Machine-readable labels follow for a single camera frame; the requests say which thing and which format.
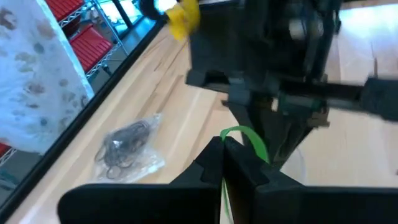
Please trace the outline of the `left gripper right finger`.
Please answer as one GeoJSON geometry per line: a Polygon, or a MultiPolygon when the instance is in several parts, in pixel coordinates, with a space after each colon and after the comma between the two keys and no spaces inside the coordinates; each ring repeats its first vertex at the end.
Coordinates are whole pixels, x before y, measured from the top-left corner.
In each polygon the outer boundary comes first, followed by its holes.
{"type": "Polygon", "coordinates": [[[235,223],[397,223],[397,189],[305,186],[232,137],[224,178],[235,223]]]}

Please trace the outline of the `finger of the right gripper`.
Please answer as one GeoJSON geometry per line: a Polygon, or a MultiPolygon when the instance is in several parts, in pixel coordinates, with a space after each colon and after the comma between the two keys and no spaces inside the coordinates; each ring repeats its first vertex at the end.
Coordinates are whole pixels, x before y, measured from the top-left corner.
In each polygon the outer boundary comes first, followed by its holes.
{"type": "Polygon", "coordinates": [[[275,155],[276,168],[280,169],[287,162],[297,146],[313,129],[329,127],[328,114],[329,108],[324,107],[309,113],[283,115],[285,136],[275,155]]]}
{"type": "Polygon", "coordinates": [[[253,129],[267,146],[271,162],[279,162],[280,114],[258,105],[240,105],[228,101],[222,104],[232,112],[238,124],[253,129]]]}

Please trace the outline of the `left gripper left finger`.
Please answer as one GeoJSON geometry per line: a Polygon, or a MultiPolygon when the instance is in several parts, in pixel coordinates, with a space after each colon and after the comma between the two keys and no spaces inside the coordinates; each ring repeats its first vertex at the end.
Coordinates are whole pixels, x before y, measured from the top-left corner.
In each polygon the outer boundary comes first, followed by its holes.
{"type": "Polygon", "coordinates": [[[85,184],[57,205],[61,223],[219,223],[224,143],[213,137],[168,184],[85,184]]]}

